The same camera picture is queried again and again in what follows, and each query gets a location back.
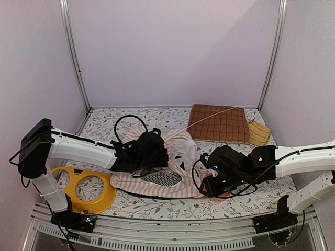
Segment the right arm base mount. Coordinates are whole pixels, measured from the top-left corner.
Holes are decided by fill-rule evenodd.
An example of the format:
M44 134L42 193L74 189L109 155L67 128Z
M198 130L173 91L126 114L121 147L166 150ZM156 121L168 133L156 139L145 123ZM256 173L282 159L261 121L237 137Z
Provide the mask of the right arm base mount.
M281 197L277 202L276 212L252 219L256 233L274 231L298 223L297 214L289 212L287 200L288 195Z

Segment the pink striped pet tent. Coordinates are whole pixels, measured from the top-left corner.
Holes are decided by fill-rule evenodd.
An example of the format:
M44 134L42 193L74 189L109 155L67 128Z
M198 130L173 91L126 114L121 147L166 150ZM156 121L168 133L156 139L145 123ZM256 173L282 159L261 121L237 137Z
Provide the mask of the pink striped pet tent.
M110 184L130 194L165 199L201 198L195 185L201 184L199 174L192 174L197 144L185 130L162 133L168 153L168 166L139 170L135 175L113 172Z

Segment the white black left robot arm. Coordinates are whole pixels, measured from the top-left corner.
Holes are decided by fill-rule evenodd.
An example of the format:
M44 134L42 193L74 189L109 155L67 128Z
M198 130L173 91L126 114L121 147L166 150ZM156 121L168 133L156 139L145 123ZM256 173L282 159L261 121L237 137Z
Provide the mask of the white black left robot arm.
M36 188L58 219L67 227L78 222L76 213L92 214L88 206L80 208L70 192L63 192L47 170L48 159L67 159L88 163L112 172L134 173L140 169L166 168L168 150L161 131L145 129L136 140L123 143L119 137L108 144L70 134L41 119L21 140L20 149L9 163L17 166L22 177Z

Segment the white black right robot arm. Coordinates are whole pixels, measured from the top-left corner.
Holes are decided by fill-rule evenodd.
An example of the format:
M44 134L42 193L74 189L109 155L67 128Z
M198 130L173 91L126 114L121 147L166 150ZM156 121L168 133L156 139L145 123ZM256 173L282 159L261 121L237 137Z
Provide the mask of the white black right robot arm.
M321 171L321 175L299 191L277 202L271 224L282 228L291 214L300 214L308 206L334 191L334 141L310 146L259 146L244 155L224 145L211 154L201 155L199 162L212 174L196 188L200 193L226 199L227 192L240 186L256 187L265 181L293 174Z

